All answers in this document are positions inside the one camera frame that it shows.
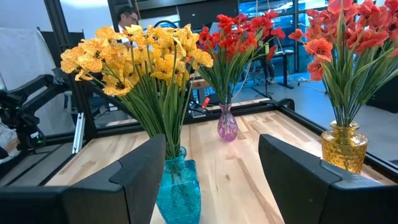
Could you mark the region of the pink ribbed glass vase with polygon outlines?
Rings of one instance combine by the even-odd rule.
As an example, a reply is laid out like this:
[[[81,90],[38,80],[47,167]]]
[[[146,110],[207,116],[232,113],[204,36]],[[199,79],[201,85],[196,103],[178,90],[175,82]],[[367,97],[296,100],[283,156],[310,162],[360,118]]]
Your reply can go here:
[[[221,116],[218,120],[218,134],[223,141],[230,142],[236,139],[238,125],[231,114],[231,104],[220,104]]]

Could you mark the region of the black upright frame post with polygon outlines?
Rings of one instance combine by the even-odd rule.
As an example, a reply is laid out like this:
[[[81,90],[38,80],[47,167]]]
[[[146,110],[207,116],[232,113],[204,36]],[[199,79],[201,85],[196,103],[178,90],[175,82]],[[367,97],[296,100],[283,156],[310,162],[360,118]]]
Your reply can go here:
[[[66,49],[71,49],[69,31],[67,23],[62,11],[60,0],[44,0],[47,13],[49,15],[50,23],[52,25],[57,44],[60,47],[60,52]],[[75,73],[68,74],[68,80],[72,91],[72,96],[77,103],[77,110],[79,113],[83,112],[85,116],[84,139],[86,141],[92,140],[97,132],[96,126],[91,115],[91,110],[88,104],[88,99],[85,95],[85,89],[82,81],[75,80]]]

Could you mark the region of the silver aluminium rail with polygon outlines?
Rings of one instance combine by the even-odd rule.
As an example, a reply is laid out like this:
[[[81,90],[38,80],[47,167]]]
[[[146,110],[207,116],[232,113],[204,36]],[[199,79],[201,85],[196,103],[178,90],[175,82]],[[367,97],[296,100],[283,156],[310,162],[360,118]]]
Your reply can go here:
[[[85,130],[85,114],[78,113],[76,126],[75,126],[75,135],[73,139],[72,154],[78,154],[81,151],[83,144],[84,130]]]

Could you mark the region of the white plastic bag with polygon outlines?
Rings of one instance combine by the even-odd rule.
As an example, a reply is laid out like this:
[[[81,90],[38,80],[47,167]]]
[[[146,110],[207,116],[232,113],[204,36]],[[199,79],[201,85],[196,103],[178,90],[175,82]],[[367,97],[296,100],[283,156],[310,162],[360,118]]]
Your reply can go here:
[[[10,129],[0,120],[0,164],[17,157],[21,152],[17,149],[19,139],[15,129]]]

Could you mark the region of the large window wall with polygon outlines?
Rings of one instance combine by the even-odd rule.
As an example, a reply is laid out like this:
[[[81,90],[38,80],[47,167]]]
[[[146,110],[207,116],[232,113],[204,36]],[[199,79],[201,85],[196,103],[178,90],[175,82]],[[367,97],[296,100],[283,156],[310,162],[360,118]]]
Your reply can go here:
[[[273,10],[279,14],[275,18],[274,25],[281,27],[286,35],[296,29],[306,31],[309,26],[309,9],[323,10],[328,6],[328,0],[238,0],[239,12],[252,18],[263,15],[264,12]],[[288,58],[290,73],[303,73],[307,71],[307,65],[311,57],[307,55],[303,45],[288,37],[277,39],[275,43],[283,50],[292,50],[294,54]]]

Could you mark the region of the amber glass vase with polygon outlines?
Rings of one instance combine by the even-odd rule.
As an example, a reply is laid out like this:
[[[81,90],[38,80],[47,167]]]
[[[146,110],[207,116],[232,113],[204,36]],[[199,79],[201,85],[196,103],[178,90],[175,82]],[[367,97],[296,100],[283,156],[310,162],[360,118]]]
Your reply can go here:
[[[323,160],[354,174],[360,174],[368,148],[368,137],[357,133],[359,124],[352,121],[348,127],[330,123],[332,130],[321,134]]]

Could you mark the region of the person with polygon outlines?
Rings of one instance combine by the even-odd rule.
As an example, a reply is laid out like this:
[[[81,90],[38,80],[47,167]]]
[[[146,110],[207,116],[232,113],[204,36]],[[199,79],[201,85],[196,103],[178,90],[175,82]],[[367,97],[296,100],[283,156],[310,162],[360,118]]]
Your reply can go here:
[[[136,10],[131,6],[123,6],[118,10],[118,29],[120,33],[124,33],[126,27],[131,27],[132,25],[138,25],[138,15]]]

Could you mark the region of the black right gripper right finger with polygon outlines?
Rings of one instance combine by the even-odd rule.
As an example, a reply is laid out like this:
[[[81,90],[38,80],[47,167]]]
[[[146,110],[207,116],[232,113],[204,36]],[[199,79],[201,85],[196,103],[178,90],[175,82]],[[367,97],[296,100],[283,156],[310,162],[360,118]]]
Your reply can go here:
[[[285,224],[398,224],[398,185],[382,185],[269,134],[259,157]]]

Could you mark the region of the blue patterned glass vase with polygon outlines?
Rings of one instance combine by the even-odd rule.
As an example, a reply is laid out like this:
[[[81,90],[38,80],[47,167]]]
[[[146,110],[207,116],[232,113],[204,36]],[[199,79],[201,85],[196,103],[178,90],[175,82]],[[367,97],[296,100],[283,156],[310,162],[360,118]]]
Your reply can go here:
[[[199,224],[201,190],[196,164],[186,160],[182,146],[174,159],[165,160],[156,204],[166,224]]]

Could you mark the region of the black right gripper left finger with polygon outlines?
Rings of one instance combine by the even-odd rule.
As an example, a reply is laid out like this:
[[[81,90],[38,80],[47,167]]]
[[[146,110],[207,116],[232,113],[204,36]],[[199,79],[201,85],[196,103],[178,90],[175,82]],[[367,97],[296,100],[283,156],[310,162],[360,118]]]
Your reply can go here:
[[[0,224],[149,224],[164,162],[157,134],[73,185],[0,187]]]

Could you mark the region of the white backdrop sheet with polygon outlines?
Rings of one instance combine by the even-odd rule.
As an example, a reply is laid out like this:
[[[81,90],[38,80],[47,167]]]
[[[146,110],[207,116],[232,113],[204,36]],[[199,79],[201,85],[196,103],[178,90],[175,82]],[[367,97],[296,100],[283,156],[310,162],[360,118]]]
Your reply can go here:
[[[0,86],[16,89],[39,75],[54,75],[56,65],[38,30],[0,27]],[[58,94],[35,112],[45,135],[73,131],[71,113],[64,108],[64,94]]]

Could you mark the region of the yellow artificial flower bunch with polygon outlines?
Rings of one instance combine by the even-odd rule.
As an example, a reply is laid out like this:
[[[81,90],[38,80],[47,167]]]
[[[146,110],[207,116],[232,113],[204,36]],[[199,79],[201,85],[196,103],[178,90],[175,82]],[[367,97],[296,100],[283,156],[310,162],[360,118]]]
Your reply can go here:
[[[180,29],[155,27],[144,32],[128,30],[136,44],[130,50],[131,91],[124,97],[128,108],[150,137],[165,136],[165,158],[181,155],[180,136],[191,91]]]
[[[166,158],[180,154],[180,134],[187,110],[190,90],[187,86],[191,70],[201,65],[211,68],[210,54],[197,47],[200,35],[190,25],[183,28],[156,27],[149,31],[158,88],[160,117],[166,138]]]
[[[95,81],[102,92],[119,98],[142,128],[149,133],[146,102],[138,95],[149,76],[152,63],[149,48],[159,40],[157,29],[146,31],[131,25],[122,32],[110,26],[97,29],[96,37],[83,39],[61,54],[61,69],[74,73],[76,81]]]

